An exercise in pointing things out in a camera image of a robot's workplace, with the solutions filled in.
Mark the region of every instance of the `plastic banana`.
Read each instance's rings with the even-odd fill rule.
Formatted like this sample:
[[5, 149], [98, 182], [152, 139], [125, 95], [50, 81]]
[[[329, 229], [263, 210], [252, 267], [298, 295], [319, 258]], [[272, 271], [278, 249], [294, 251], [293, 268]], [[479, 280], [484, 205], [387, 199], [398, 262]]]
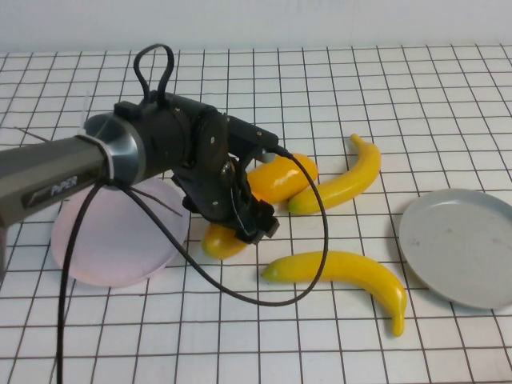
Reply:
[[[320, 266], [322, 252], [295, 254], [273, 261], [262, 276], [272, 282], [311, 282]], [[387, 268], [360, 254], [330, 250], [321, 281], [348, 282], [376, 297], [391, 314], [392, 331], [404, 331], [407, 295], [403, 285]]]
[[[318, 168], [313, 160], [304, 154], [293, 156], [306, 168], [313, 180], [318, 176]], [[288, 158], [276, 156], [272, 162], [262, 164], [247, 173], [251, 192], [269, 204], [284, 202], [308, 187], [306, 176]]]
[[[350, 140], [358, 150], [358, 162], [337, 178], [318, 185], [326, 209], [346, 202], [362, 193], [377, 178], [381, 168], [381, 153], [377, 146], [365, 142], [356, 134]], [[314, 214], [320, 211], [313, 190], [308, 188], [294, 196], [288, 202], [288, 211], [292, 214]]]
[[[293, 154], [306, 168], [312, 179], [318, 176], [313, 160], [304, 154]], [[262, 164], [247, 173], [252, 194], [258, 199], [275, 204], [283, 202], [309, 185], [306, 176], [288, 158], [276, 157], [272, 162]], [[217, 224], [210, 224], [202, 241], [202, 250], [208, 256], [219, 260], [229, 258], [247, 244], [234, 236], [234, 230]]]

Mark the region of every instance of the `yellow banana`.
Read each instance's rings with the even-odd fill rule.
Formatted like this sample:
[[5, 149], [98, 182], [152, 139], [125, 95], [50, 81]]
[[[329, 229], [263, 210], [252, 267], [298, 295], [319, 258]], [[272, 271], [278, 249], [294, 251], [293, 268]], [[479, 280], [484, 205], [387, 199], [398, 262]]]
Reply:
[[[358, 150], [358, 162], [337, 178], [318, 185], [326, 209], [346, 202], [362, 193], [377, 178], [381, 168], [381, 153], [372, 142], [365, 142], [356, 134], [350, 140]], [[313, 190], [308, 188], [288, 202], [292, 214], [314, 214], [320, 211]]]
[[[322, 252], [308, 252], [279, 258], [263, 271], [272, 282], [311, 282], [320, 266]], [[407, 295], [403, 285], [383, 265], [360, 254], [330, 250], [321, 281], [348, 282], [360, 286], [376, 297], [391, 314], [393, 334], [404, 331]]]

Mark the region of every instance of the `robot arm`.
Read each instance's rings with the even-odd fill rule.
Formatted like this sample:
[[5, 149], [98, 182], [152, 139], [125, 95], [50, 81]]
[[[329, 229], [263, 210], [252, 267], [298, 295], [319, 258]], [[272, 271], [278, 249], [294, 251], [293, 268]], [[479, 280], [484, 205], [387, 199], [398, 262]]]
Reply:
[[247, 243], [274, 234], [274, 208], [252, 195], [245, 168], [255, 158], [269, 161], [278, 137], [166, 93], [168, 69], [158, 91], [149, 92], [141, 76], [140, 104], [117, 103], [88, 119], [80, 135], [0, 152], [0, 281], [9, 226], [105, 178], [129, 186], [172, 170], [188, 210]]

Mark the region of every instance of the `black cable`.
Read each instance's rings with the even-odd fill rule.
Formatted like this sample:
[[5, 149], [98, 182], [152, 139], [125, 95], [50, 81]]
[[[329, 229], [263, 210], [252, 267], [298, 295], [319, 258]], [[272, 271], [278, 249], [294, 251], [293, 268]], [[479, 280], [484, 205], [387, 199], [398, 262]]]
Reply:
[[150, 102], [150, 86], [148, 86], [147, 81], [142, 76], [140, 70], [140, 62], [142, 56], [147, 54], [149, 51], [154, 50], [155, 48], [163, 48], [167, 53], [167, 66], [166, 70], [164, 70], [162, 77], [160, 78], [160, 82], [158, 82], [158, 90], [157, 90], [157, 104], [160, 107], [164, 107], [167, 104], [166, 100], [166, 88], [167, 83], [169, 82], [170, 76], [174, 70], [174, 53], [171, 48], [166, 46], [165, 44], [153, 44], [152, 46], [148, 46], [141, 50], [137, 56], [135, 56], [134, 60], [134, 72], [135, 76], [137, 76], [138, 82], [141, 83], [142, 92], [144, 93], [144, 99], [142, 100], [143, 104]]
[[77, 218], [74, 220], [73, 228], [71, 228], [70, 239], [67, 243], [66, 253], [64, 255], [64, 263], [62, 264], [61, 275], [61, 289], [58, 294], [58, 312], [57, 312], [57, 384], [62, 384], [62, 369], [64, 359], [64, 323], [66, 321], [66, 288], [68, 277], [70, 276], [71, 257], [73, 256], [74, 244], [77, 241], [78, 232], [83, 218], [87, 213], [90, 203], [99, 190], [105, 185], [104, 182], [99, 182], [87, 194], [86, 199], [82, 203], [80, 210], [77, 213]]
[[[316, 185], [314, 184], [313, 179], [307, 173], [306, 168], [304, 168], [304, 166], [300, 163], [300, 161], [297, 160], [290, 152], [288, 152], [284, 148], [278, 147], [274, 152], [279, 156], [283, 156], [283, 157], [288, 158], [291, 161], [293, 161], [295, 163], [295, 165], [297, 165], [297, 167], [301, 170], [301, 172], [304, 173], [304, 176], [306, 177], [308, 183], [311, 185], [311, 189], [313, 190], [314, 195], [317, 198], [318, 205], [320, 207], [320, 212], [322, 214], [322, 224], [323, 224], [323, 231], [324, 231], [322, 259], [320, 261], [320, 266], [318, 267], [318, 272], [315, 275], [313, 281], [311, 282], [311, 284], [309, 284], [309, 286], [303, 292], [300, 293], [300, 295], [295, 296], [294, 298], [291, 298], [289, 300], [282, 301], [282, 302], [266, 302], [263, 300], [249, 298], [242, 294], [238, 294], [238, 293], [230, 290], [229, 288], [225, 287], [221, 283], [215, 281], [186, 252], [186, 250], [182, 247], [182, 245], [178, 242], [178, 240], [176, 240], [176, 238], [172, 235], [172, 233], [169, 232], [167, 227], [162, 223], [162, 221], [158, 218], [158, 216], [148, 207], [148, 205], [145, 204], [144, 201], [139, 196], [137, 196], [137, 193], [138, 193], [137, 190], [134, 190], [134, 188], [131, 186], [124, 186], [123, 184], [120, 184], [118, 182], [109, 182], [108, 184], [119, 188], [122, 192], [124, 192], [132, 200], [134, 200], [134, 202], [137, 205], [139, 205], [142, 208], [142, 210], [144, 210], [144, 212], [146, 212], [146, 214], [151, 218], [151, 220], [154, 222], [154, 224], [164, 233], [164, 235], [169, 239], [169, 241], [173, 244], [173, 246], [176, 247], [178, 252], [185, 258], [185, 260], [187, 260], [188, 263], [191, 264], [192, 267], [215, 288], [217, 288], [224, 294], [228, 294], [229, 296], [232, 296], [232, 297], [242, 300], [244, 302], [256, 304], [258, 306], [288, 306], [290, 304], [295, 304], [296, 302], [298, 302], [299, 300], [304, 298], [309, 292], [311, 292], [313, 290], [313, 288], [316, 286], [320, 277], [322, 276], [322, 272], [323, 272], [324, 266], [327, 261], [327, 252], [329, 250], [329, 225], [327, 222], [326, 210], [323, 206], [320, 193], [318, 192], [318, 189], [317, 189]], [[96, 184], [94, 186], [94, 188], [88, 193], [84, 203], [80, 207], [80, 211], [78, 212], [77, 218], [75, 219], [73, 228], [71, 230], [70, 240], [68, 241], [68, 245], [66, 248], [66, 254], [64, 256], [64, 263], [62, 265], [61, 289], [60, 289], [60, 293], [59, 293], [59, 297], [58, 297], [57, 353], [56, 353], [56, 357], [55, 357], [57, 359], [57, 384], [62, 384], [62, 380], [63, 380], [62, 372], [63, 372], [63, 363], [64, 363], [64, 361], [63, 361], [64, 353], [63, 352], [64, 352], [66, 287], [67, 287], [67, 281], [68, 281], [68, 277], [69, 277], [69, 273], [70, 273], [71, 257], [73, 255], [74, 245], [76, 243], [78, 231], [80, 230], [80, 225], [82, 224], [83, 218], [87, 212], [87, 208], [89, 207], [89, 205], [90, 205], [92, 199], [94, 198], [94, 196], [96, 195], [96, 193], [105, 184], [106, 184], [105, 182], [100, 182], [100, 183]]]

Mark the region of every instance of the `black loop handle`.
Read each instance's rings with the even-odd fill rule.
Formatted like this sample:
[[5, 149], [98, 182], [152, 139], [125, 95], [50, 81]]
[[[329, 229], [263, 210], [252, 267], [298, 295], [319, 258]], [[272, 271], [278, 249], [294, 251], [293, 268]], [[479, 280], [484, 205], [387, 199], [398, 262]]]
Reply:
[[137, 76], [138, 81], [141, 83], [142, 92], [144, 93], [144, 99], [142, 100], [143, 103], [150, 102], [150, 86], [148, 86], [147, 81], [144, 79], [144, 76], [141, 74], [140, 70], [140, 62], [142, 59], [142, 56], [150, 52], [151, 50], [154, 50], [156, 48], [163, 48], [166, 50], [167, 53], [167, 66], [166, 70], [164, 70], [162, 77], [160, 78], [160, 82], [158, 82], [158, 90], [157, 90], [157, 104], [158, 106], [164, 107], [167, 105], [166, 100], [166, 87], [167, 83], [169, 82], [170, 76], [173, 73], [174, 70], [174, 53], [171, 48], [166, 46], [165, 44], [153, 44], [152, 46], [148, 46], [147, 48], [144, 48], [141, 50], [137, 56], [135, 56], [134, 60], [134, 71], [135, 76]]

